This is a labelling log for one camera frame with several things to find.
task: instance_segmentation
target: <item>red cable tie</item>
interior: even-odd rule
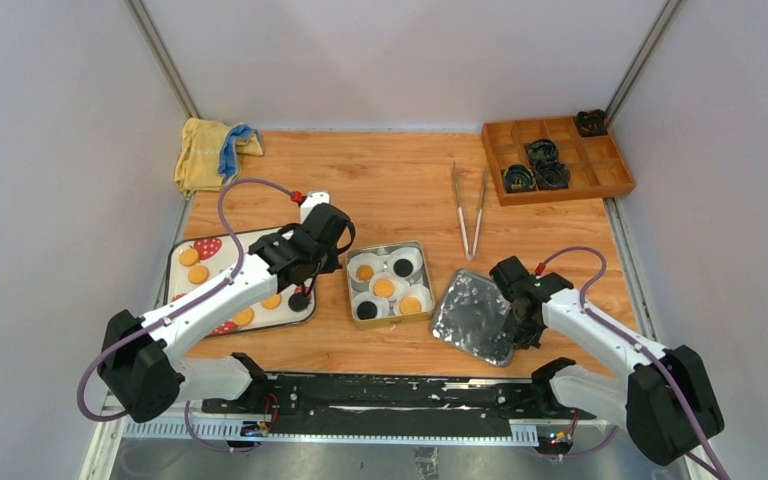
[[[302,192],[298,190],[294,190],[293,193],[290,195],[290,200],[301,205],[302,202],[304,202],[304,195],[302,195]]]

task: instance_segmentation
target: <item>white tray with red spots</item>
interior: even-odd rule
[[[248,250],[248,247],[261,236],[276,231],[278,231],[278,228],[238,232],[237,238],[240,239],[243,248]],[[193,283],[191,281],[190,274],[193,273],[193,269],[202,270],[206,268],[207,277],[204,281],[207,281],[223,269],[233,265],[236,261],[237,248],[228,235],[196,238],[176,244],[169,252],[169,261],[167,263],[166,303],[181,298],[203,283]],[[276,298],[271,298],[256,303],[250,307],[250,311],[246,312],[244,310],[235,315],[234,318],[229,318],[224,324],[213,330],[208,337],[302,323],[313,315],[316,309],[316,299],[312,293],[311,301],[307,307],[300,311],[294,311],[289,305],[290,296],[295,293],[301,295],[299,292],[299,287],[291,286],[280,293],[280,302]]]

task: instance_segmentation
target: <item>metal tongs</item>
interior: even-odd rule
[[[487,177],[490,171],[484,167],[484,173],[481,175],[481,196],[478,200],[478,217],[475,219],[475,235],[472,238],[472,250],[469,248],[469,240],[466,236],[466,221],[463,216],[463,205],[461,204],[461,190],[458,185],[458,166],[452,162],[452,189],[455,193],[455,202],[458,204],[458,221],[461,224],[461,239],[464,242],[464,255],[468,261],[472,261],[478,253],[478,234],[481,232],[481,217],[484,214],[484,193],[487,191]]]

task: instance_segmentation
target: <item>orange cookie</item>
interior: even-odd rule
[[[238,327],[245,327],[246,325],[250,324],[252,320],[254,320],[254,310],[252,310],[251,307],[234,315],[234,318],[233,318],[233,322]]]
[[[393,285],[392,281],[387,280],[386,278],[378,280],[375,282],[375,285],[372,286],[372,293],[378,295],[379,297],[390,298],[395,292],[396,286]]]
[[[373,275],[375,275],[375,270],[373,270],[369,265],[361,265],[355,272],[355,276],[357,276],[358,280],[361,282],[366,282],[372,278]]]
[[[266,300],[260,302],[260,305],[267,310],[275,310],[278,305],[281,305],[281,294],[276,293]]]
[[[187,278],[190,280],[190,283],[201,285],[207,281],[208,274],[209,272],[207,271],[207,267],[204,265],[196,265],[190,269],[190,273],[187,274]]]
[[[198,250],[195,248],[188,248],[181,252],[181,256],[178,257],[178,261],[185,267],[192,267],[198,262]]]
[[[403,315],[410,315],[412,313],[419,313],[422,311],[422,304],[416,297],[405,297],[399,302],[399,310]]]

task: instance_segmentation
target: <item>wooden tabletop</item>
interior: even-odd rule
[[[459,268],[483,275],[516,255],[529,270],[551,253],[588,245],[608,258],[608,271],[589,298],[635,328],[634,316],[601,200],[500,207],[488,182],[478,255],[464,258],[452,195],[456,161],[461,197],[472,237],[481,172],[486,165],[477,134],[264,132],[264,157],[245,157],[242,176],[262,177],[302,192],[329,190],[331,202],[357,227],[354,246],[416,240],[423,245],[434,298],[439,301]],[[224,234],[216,214],[218,194],[196,195],[184,238]],[[298,221],[298,208],[260,185],[240,185],[225,211],[236,231]],[[562,255],[550,264],[576,286],[598,268],[586,253]],[[307,323],[201,341],[191,356],[244,352],[267,370],[306,370],[470,376],[530,376],[565,356],[602,373],[607,370],[567,338],[546,330],[542,348],[518,350],[513,363],[494,367],[434,338],[428,322],[361,331],[351,320],[345,270],[316,283],[316,313]]]

